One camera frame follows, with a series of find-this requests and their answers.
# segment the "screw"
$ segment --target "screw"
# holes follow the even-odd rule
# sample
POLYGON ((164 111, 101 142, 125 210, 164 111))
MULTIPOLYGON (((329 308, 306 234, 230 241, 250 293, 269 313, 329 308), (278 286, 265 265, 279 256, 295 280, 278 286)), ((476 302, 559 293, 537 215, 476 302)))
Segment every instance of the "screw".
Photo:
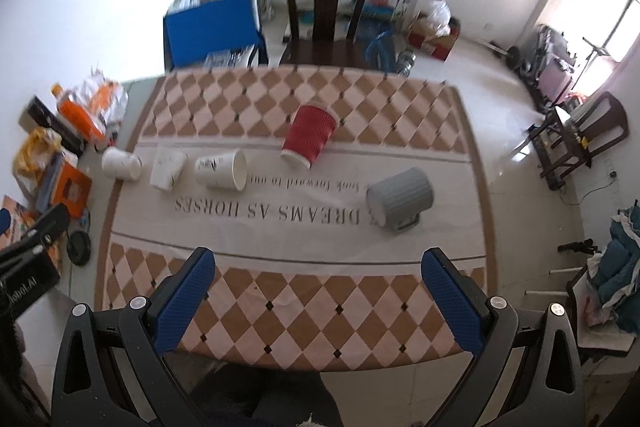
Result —
POLYGON ((489 302, 491 303, 491 306, 493 306, 497 310, 503 310, 507 307, 507 301, 502 297, 491 297, 491 300, 489 302))
POLYGON ((564 315, 564 308, 562 307, 562 304, 558 304, 557 302, 554 302, 549 307, 551 308, 551 312, 554 315, 557 315, 558 317, 562 317, 562 315, 564 315))
POLYGON ((79 317, 80 315, 84 314, 85 311, 86 306, 84 304, 76 304, 71 310, 71 313, 74 315, 74 317, 79 317))
POLYGON ((146 305, 146 299, 144 297, 133 297, 129 306, 131 306, 135 310, 139 310, 140 308, 144 308, 146 305))

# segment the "cardboard box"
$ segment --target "cardboard box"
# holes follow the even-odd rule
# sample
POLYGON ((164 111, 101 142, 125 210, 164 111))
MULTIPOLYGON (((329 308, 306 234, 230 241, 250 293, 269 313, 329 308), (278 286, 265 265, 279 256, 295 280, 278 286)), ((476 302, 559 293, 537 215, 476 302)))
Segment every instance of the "cardboard box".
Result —
POLYGON ((418 32, 410 32, 408 36, 409 44, 411 44, 416 50, 420 50, 423 53, 437 58, 438 60, 447 60, 450 51, 453 49, 453 45, 460 36, 460 21, 455 17, 452 17, 449 26, 451 33, 445 37, 436 37, 434 39, 426 39, 424 35, 418 32))

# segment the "gray cup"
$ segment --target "gray cup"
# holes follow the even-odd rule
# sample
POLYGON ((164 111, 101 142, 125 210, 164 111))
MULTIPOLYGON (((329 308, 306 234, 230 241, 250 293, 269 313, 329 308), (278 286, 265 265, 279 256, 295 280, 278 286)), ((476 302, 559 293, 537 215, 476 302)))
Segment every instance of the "gray cup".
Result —
POLYGON ((379 227, 402 232, 417 225, 421 211, 433 206, 433 187, 426 174, 413 167, 369 185, 366 200, 379 227))

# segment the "clothes pile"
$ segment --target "clothes pile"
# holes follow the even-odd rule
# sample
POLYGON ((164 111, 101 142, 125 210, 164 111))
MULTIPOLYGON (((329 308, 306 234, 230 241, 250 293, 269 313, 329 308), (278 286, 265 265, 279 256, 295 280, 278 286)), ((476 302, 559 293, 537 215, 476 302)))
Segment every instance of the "clothes pile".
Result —
POLYGON ((611 218, 611 241, 604 253, 587 261, 590 295, 585 309, 587 324, 614 320, 623 331, 640 332, 640 206, 620 210, 611 218))

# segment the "black pants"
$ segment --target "black pants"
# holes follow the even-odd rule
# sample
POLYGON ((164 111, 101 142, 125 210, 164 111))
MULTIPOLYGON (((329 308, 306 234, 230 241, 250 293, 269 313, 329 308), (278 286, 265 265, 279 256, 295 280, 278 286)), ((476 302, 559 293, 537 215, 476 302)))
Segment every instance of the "black pants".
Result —
POLYGON ((191 393, 205 417, 237 413, 280 427, 309 420, 326 427, 343 427, 334 397, 319 373, 288 373, 227 364, 209 373, 191 393))

